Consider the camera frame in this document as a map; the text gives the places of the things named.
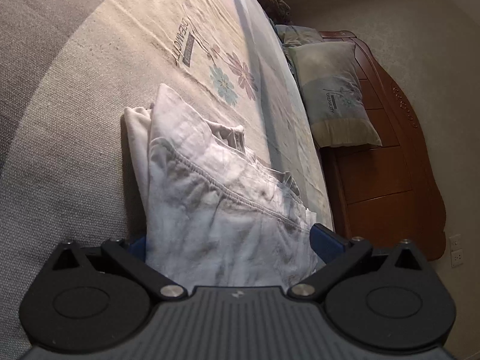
wooden headboard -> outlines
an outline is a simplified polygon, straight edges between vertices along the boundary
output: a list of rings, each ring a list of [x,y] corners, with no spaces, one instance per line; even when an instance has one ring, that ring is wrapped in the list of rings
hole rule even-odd
[[[411,239],[428,260],[440,258],[445,206],[410,102],[353,33],[320,34],[325,42],[356,44],[363,103],[383,144],[320,149],[335,231],[376,247]]]

white pants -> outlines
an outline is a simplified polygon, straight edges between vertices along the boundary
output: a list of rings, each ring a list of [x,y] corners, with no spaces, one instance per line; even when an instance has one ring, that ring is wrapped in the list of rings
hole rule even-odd
[[[194,286],[283,288],[310,275],[316,214],[289,173],[264,167],[243,127],[204,120],[161,85],[153,110],[126,108],[147,217],[146,263]]]

gray woven fabric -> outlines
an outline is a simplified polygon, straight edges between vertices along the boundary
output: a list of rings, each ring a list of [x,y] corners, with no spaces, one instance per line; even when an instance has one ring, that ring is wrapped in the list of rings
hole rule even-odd
[[[260,6],[195,0],[205,5],[195,10],[192,1],[0,0],[0,359],[28,348],[18,306],[58,242],[92,246],[143,231],[122,115],[148,107],[160,83],[206,119],[244,125],[246,144],[267,166],[291,171],[305,205],[331,228],[306,114]],[[215,20],[202,21],[208,9]],[[172,58],[185,17],[198,29],[190,66]],[[210,28],[218,30],[217,56],[205,40]],[[246,92],[239,74],[250,75],[229,68],[233,51],[258,91],[249,81]],[[235,107],[213,92],[214,58],[230,76]]]

blue flower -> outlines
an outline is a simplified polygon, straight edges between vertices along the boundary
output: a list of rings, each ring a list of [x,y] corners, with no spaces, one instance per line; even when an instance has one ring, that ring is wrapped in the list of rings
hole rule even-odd
[[[227,104],[235,105],[237,103],[237,94],[233,91],[233,84],[229,77],[222,72],[222,69],[216,66],[210,67],[210,78],[217,89],[218,95],[223,97]]]

silver bolt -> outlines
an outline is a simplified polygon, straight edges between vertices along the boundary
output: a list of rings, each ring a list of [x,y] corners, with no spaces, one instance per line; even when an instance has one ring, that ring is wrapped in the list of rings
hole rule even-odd
[[[315,288],[310,284],[296,284],[292,287],[292,292],[297,296],[310,296],[315,293]]]
[[[167,298],[178,298],[183,294],[183,288],[176,284],[170,284],[160,289],[160,294]]]

